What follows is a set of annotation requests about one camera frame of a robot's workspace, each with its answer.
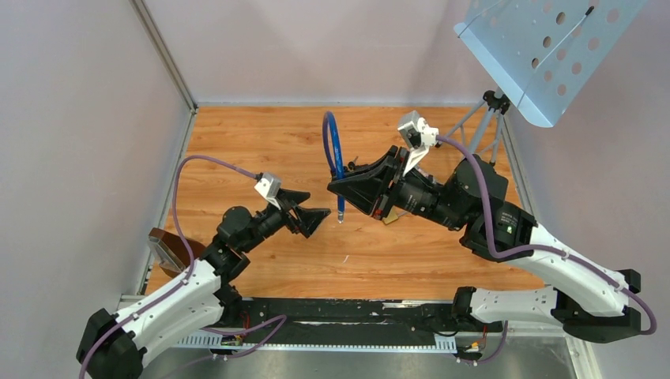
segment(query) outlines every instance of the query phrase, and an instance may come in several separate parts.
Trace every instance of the gray wall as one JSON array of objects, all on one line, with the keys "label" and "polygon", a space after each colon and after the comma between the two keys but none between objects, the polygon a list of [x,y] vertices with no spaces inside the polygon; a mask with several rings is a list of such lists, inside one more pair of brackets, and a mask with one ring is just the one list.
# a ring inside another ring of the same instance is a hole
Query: gray wall
[{"label": "gray wall", "polygon": [[0,377],[75,377],[137,285],[187,109],[128,1],[0,2]]},{"label": "gray wall", "polygon": [[670,2],[650,0],[553,129],[512,114],[540,220],[609,268],[642,274],[659,331],[596,346],[607,379],[670,370]]},{"label": "gray wall", "polygon": [[147,0],[198,102],[474,103],[465,0]]}]

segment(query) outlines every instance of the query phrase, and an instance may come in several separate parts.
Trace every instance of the purple cable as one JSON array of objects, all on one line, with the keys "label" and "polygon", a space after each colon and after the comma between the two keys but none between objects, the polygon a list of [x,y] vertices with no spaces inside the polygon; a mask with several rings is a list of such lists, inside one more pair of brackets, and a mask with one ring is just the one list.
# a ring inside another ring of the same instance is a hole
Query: purple cable
[{"label": "purple cable", "polygon": [[480,359],[479,361],[472,361],[470,359],[461,359],[461,362],[465,363],[468,366],[474,366],[475,362],[477,365],[482,365],[484,363],[489,363],[490,361],[494,360],[498,355],[500,354],[500,351],[503,350],[503,347],[505,346],[505,342],[507,339],[507,321],[505,321],[505,324],[502,327],[502,335],[500,336],[500,343],[498,344],[498,347],[495,349],[493,354],[487,356],[484,359]]},{"label": "purple cable", "polygon": [[[477,184],[479,184],[480,187],[480,192],[482,195],[482,208],[484,208],[484,226],[486,228],[486,243],[488,246],[488,251],[489,253],[495,257],[495,258],[504,258],[504,257],[509,257],[510,255],[520,253],[522,251],[528,251],[528,250],[543,250],[547,251],[549,253],[554,253],[558,255],[561,258],[566,257],[566,253],[562,250],[556,249],[553,246],[546,246],[546,245],[523,245],[523,246],[517,246],[513,247],[511,249],[505,250],[505,251],[496,251],[495,249],[495,242],[494,242],[494,237],[493,237],[493,214],[491,212],[491,202],[488,198],[488,189],[486,187],[486,180],[484,179],[484,174],[482,173],[480,165],[477,163],[477,160],[475,156],[468,151],[468,149],[463,146],[462,144],[459,144],[455,140],[444,137],[444,136],[437,136],[437,140],[444,142],[446,144],[450,144],[454,146],[456,149],[458,149],[459,152],[463,154],[466,160],[472,165],[472,168],[475,171],[475,176],[477,178]],[[609,275],[605,274],[601,270],[599,270],[597,267],[594,265],[591,265],[589,262],[581,259],[580,257],[576,257],[574,255],[569,255],[567,257],[568,260],[576,262],[577,264],[586,267],[589,271],[595,273],[598,275],[602,280],[607,282],[609,285],[613,286],[614,288],[619,288],[619,282],[616,280],[612,279]],[[621,291],[628,296],[629,298],[632,298],[637,304],[642,307],[642,309],[647,313],[647,317],[649,318],[649,328],[647,330],[643,330],[640,332],[642,335],[651,335],[656,332],[657,329],[657,320],[656,316],[654,316],[653,311],[649,306],[636,294],[634,294],[632,291],[630,291],[628,288],[622,288]]]},{"label": "purple cable", "polygon": [[[232,165],[232,164],[230,164],[230,163],[226,163],[226,162],[224,162],[223,160],[218,160],[218,159],[216,159],[216,158],[213,158],[213,157],[211,157],[211,156],[200,156],[200,155],[196,155],[196,156],[188,156],[188,157],[186,157],[186,158],[185,158],[185,159],[184,159],[184,160],[177,166],[177,171],[176,171],[176,174],[175,174],[175,188],[174,188],[174,190],[172,191],[172,219],[173,219],[174,222],[175,222],[175,229],[177,230],[177,234],[179,235],[179,238],[182,240],[182,243],[183,243],[184,246],[186,247],[186,251],[187,251],[188,254],[189,254],[190,264],[189,264],[188,271],[186,271],[186,276],[185,276],[185,278],[184,278],[184,279],[186,279],[186,280],[188,280],[188,279],[190,278],[191,274],[193,274],[193,270],[195,270],[195,259],[194,259],[194,255],[193,255],[193,250],[190,248],[190,245],[189,245],[188,241],[186,240],[186,237],[185,237],[184,234],[182,233],[182,228],[179,226],[179,220],[177,219],[177,189],[179,188],[179,177],[180,177],[181,174],[182,174],[182,169],[184,168],[184,165],[186,165],[186,163],[188,163],[189,161],[191,161],[191,160],[193,160],[193,159],[203,159],[203,160],[208,160],[209,162],[218,163],[218,164],[220,164],[221,166],[225,166],[225,167],[227,167],[227,168],[230,168],[231,170],[237,171],[237,172],[239,172],[240,174],[243,174],[243,175],[245,175],[245,176],[247,176],[247,177],[249,177],[249,178],[256,179],[256,175],[255,175],[255,174],[253,174],[253,173],[251,173],[251,172],[249,172],[249,171],[247,171],[247,170],[244,170],[244,169],[242,169],[242,168],[239,168],[239,167],[237,167],[237,166],[234,166],[234,165]],[[181,288],[182,286],[184,286],[184,283],[181,282],[181,281],[178,282],[178,283],[177,283],[173,288],[171,288],[169,291],[165,292],[164,294],[162,294],[161,296],[159,296],[158,298],[156,298],[156,299],[153,300],[152,302],[148,303],[147,305],[141,307],[141,308],[140,308],[137,312],[135,312],[135,313],[138,314],[138,315],[140,315],[140,314],[143,314],[144,312],[150,310],[151,308],[153,308],[153,307],[154,307],[156,304],[158,304],[159,302],[162,302],[162,301],[165,300],[166,298],[170,297],[172,294],[174,294],[174,293],[175,293],[179,288]],[[119,323],[117,323],[116,325],[114,325],[113,327],[111,327],[109,330],[107,330],[107,331],[106,331],[106,332],[105,332],[105,333],[104,333],[104,334],[103,334],[103,335],[102,335],[102,336],[101,336],[101,337],[100,337],[100,338],[93,344],[93,346],[91,346],[91,349],[88,350],[88,353],[86,353],[86,356],[84,357],[84,360],[81,362],[81,369],[79,370],[79,379],[85,379],[86,369],[88,368],[88,364],[91,362],[91,358],[92,358],[93,354],[95,354],[95,352],[98,350],[98,348],[100,348],[100,345],[102,345],[103,342],[104,342],[107,338],[109,338],[109,336],[112,335],[112,333],[116,332],[117,330],[119,330],[119,329],[122,328],[124,325],[128,324],[129,322],[131,322],[132,320],[133,320],[133,316],[132,316],[132,315],[131,315],[131,316],[128,316],[128,317],[126,317],[126,318],[124,318],[124,319],[121,320]]]},{"label": "purple cable", "polygon": [[[268,340],[269,340],[270,338],[272,338],[272,337],[277,333],[277,331],[279,330],[279,328],[281,328],[281,326],[284,324],[284,322],[286,322],[286,315],[283,315],[283,314],[282,314],[282,315],[280,315],[280,316],[273,317],[273,318],[271,318],[271,319],[269,319],[269,320],[267,320],[267,321],[265,321],[265,322],[262,322],[261,324],[258,324],[258,325],[256,325],[256,326],[254,326],[253,328],[244,329],[244,330],[239,330],[239,331],[237,331],[237,332],[222,332],[222,331],[219,331],[219,330],[216,330],[216,329],[212,329],[212,328],[203,328],[202,330],[205,330],[205,331],[207,331],[207,332],[216,333],[216,334],[219,334],[219,335],[221,335],[221,336],[237,336],[237,335],[239,335],[239,334],[247,334],[247,333],[254,332],[254,331],[256,331],[256,330],[259,330],[260,328],[264,328],[264,327],[266,327],[266,326],[268,326],[268,325],[271,325],[271,324],[274,323],[275,321],[279,321],[279,324],[277,324],[277,326],[275,326],[274,329],[273,329],[270,333],[268,333],[268,335],[265,336],[265,338],[263,338],[263,339],[261,340],[261,342],[257,343],[257,344],[254,345],[252,348],[250,348],[250,349],[248,349],[248,350],[245,350],[245,351],[243,351],[243,352],[241,352],[241,353],[233,354],[233,355],[224,355],[225,359],[242,358],[242,357],[245,357],[245,356],[247,356],[247,355],[253,353],[253,352],[256,351],[258,348],[260,348],[261,346],[263,346],[266,342],[268,342]],[[182,366],[180,366],[180,367],[177,367],[174,371],[172,371],[172,372],[169,373],[168,375],[165,375],[164,377],[161,377],[160,379],[165,379],[165,378],[167,378],[167,377],[171,377],[172,375],[174,375],[174,374],[176,374],[176,373],[178,373],[178,372],[180,372],[180,371],[183,371],[183,370],[185,370],[185,369],[187,369],[187,368],[189,368],[189,367],[191,367],[191,366],[193,366],[193,365],[197,365],[197,364],[200,363],[200,362],[211,361],[211,360],[217,359],[217,358],[220,357],[220,356],[221,356],[221,355],[214,354],[214,355],[206,355],[206,356],[204,356],[204,357],[196,358],[196,359],[194,359],[194,360],[192,360],[192,361],[190,361],[190,362],[188,362],[188,363],[185,363],[184,365],[182,365]]]}]

